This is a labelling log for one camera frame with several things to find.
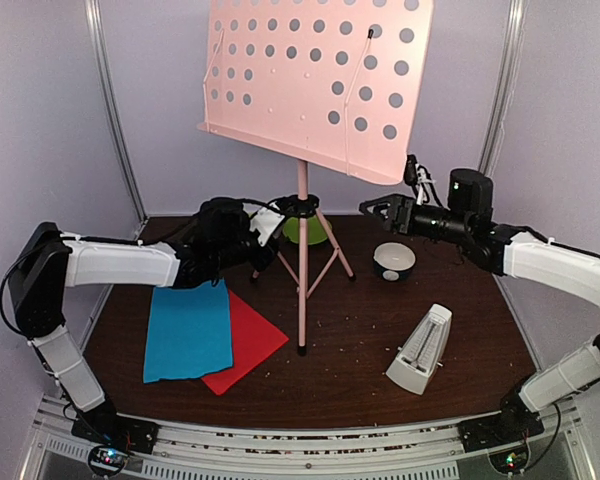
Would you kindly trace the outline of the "blue paper sheet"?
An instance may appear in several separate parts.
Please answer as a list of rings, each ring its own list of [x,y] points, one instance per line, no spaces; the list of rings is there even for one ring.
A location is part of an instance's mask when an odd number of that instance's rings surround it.
[[[224,281],[153,290],[143,382],[198,379],[233,366],[229,292]]]

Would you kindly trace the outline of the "pink music stand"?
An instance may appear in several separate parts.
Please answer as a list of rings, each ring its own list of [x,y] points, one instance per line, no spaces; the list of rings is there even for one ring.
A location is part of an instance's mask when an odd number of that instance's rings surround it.
[[[200,129],[318,165],[403,179],[430,1],[214,1]]]

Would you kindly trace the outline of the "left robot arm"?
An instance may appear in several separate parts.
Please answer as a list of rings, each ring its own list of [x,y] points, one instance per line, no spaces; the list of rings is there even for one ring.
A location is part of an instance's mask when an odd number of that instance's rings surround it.
[[[84,285],[192,289],[248,263],[263,271],[278,253],[285,221],[280,202],[217,197],[170,236],[152,242],[81,236],[40,223],[0,283],[15,319],[6,326],[26,339],[74,408],[72,434],[126,454],[150,454],[158,426],[121,416],[68,331],[64,292]]]

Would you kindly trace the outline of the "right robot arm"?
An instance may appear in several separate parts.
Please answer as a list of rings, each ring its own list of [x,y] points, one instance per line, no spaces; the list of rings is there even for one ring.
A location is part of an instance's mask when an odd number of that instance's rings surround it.
[[[557,243],[529,226],[492,219],[493,182],[467,168],[450,173],[444,207],[403,194],[364,201],[359,210],[389,232],[454,244],[480,269],[530,280],[600,308],[600,254]],[[584,346],[517,384],[497,414],[465,420],[458,431],[467,452],[516,443],[543,433],[540,411],[600,382],[600,333]]]

